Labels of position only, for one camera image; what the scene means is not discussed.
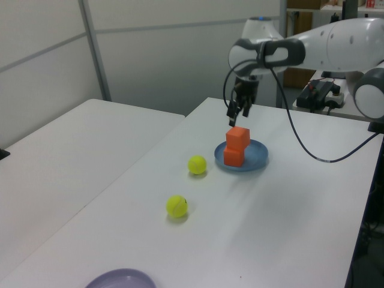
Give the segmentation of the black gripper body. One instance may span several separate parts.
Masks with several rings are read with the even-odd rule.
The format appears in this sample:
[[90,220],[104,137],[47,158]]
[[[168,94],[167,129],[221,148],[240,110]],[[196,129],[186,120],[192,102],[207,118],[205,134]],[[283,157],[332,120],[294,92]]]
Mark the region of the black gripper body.
[[257,91],[259,87],[260,81],[252,77],[250,80],[248,79],[235,79],[235,93],[236,93],[236,101],[240,103],[249,102],[254,104],[256,102]]

